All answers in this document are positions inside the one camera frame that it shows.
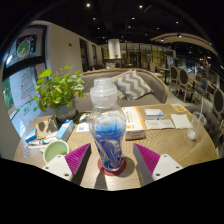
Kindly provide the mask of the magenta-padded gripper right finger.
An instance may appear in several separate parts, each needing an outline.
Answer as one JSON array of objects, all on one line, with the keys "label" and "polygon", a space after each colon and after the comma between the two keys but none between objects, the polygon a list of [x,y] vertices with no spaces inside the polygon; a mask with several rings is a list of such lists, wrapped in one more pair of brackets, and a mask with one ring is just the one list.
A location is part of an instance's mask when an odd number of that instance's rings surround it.
[{"label": "magenta-padded gripper right finger", "polygon": [[152,183],[182,169],[182,166],[168,154],[159,155],[137,143],[133,144],[133,154],[145,184]]}]

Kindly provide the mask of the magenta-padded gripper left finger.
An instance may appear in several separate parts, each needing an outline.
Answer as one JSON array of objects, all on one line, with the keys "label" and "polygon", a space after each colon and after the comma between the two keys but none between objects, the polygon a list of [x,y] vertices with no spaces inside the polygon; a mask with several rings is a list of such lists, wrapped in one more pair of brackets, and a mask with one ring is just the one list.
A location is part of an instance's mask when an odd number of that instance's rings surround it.
[{"label": "magenta-padded gripper left finger", "polygon": [[56,155],[43,170],[79,185],[82,181],[89,157],[91,144],[83,145],[68,155]]}]

